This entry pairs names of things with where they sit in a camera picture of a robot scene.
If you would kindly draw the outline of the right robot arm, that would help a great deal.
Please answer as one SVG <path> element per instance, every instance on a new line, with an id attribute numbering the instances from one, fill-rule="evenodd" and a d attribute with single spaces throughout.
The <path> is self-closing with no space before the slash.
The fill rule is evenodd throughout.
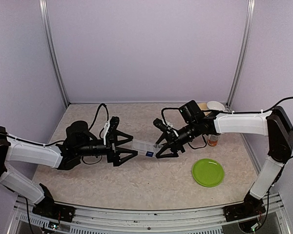
<path id="1" fill-rule="evenodd" d="M 217 109 L 201 109 L 191 100 L 175 110 L 181 115 L 185 126 L 180 129 L 168 124 L 163 108 L 162 118 L 153 121 L 153 125 L 162 134 L 156 141 L 161 148 L 156 158 L 178 157 L 185 152 L 185 145 L 203 135 L 241 134 L 265 137 L 268 143 L 268 155 L 261 167 L 257 179 L 248 194 L 251 196 L 240 205 L 244 216 L 251 216 L 259 208 L 269 188 L 282 173 L 285 164 L 293 154 L 293 125 L 283 107 L 278 104 L 267 110 L 235 112 Z"/>

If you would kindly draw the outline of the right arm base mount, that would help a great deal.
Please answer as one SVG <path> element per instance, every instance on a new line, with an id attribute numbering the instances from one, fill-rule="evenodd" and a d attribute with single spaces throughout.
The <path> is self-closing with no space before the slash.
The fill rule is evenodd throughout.
<path id="1" fill-rule="evenodd" d="M 236 221 L 260 213 L 265 213 L 266 208 L 263 199 L 257 199 L 250 194 L 250 191 L 245 195 L 243 202 L 227 205 L 223 208 L 224 216 L 227 222 Z"/>

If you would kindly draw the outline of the clear plastic pill organizer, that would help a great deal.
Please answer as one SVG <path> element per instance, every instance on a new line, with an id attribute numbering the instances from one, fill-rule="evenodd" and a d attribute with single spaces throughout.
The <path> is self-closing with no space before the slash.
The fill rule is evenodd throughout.
<path id="1" fill-rule="evenodd" d="M 159 144 L 136 140 L 136 139 L 133 140 L 131 146 L 132 146 L 132 149 L 136 150 L 140 155 L 147 156 L 147 157 L 154 157 L 163 147 L 162 145 L 159 145 Z"/>

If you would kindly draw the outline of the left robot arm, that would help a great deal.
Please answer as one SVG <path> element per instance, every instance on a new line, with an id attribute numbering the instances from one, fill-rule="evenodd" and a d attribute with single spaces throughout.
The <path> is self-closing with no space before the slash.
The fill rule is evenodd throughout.
<path id="1" fill-rule="evenodd" d="M 90 132 L 87 122 L 78 120 L 67 127 L 64 141 L 50 144 L 17 138 L 0 126 L 0 184 L 29 199 L 47 216 L 55 216 L 59 207 L 48 188 L 34 183 L 10 162 L 27 162 L 68 171 L 79 165 L 83 157 L 106 156 L 109 163 L 118 167 L 138 155 L 136 150 L 121 147 L 131 142 L 133 136 L 118 131 L 118 125 L 119 118 L 113 117 L 105 124 L 104 138 L 98 139 Z"/>

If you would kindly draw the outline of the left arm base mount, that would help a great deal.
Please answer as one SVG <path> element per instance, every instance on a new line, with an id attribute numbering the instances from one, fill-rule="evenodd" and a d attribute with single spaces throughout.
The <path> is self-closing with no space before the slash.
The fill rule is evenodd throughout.
<path id="1" fill-rule="evenodd" d="M 56 203 L 48 188 L 41 183 L 39 185 L 43 191 L 43 199 L 39 203 L 34 204 L 32 213 L 71 223 L 76 209 L 73 206 Z"/>

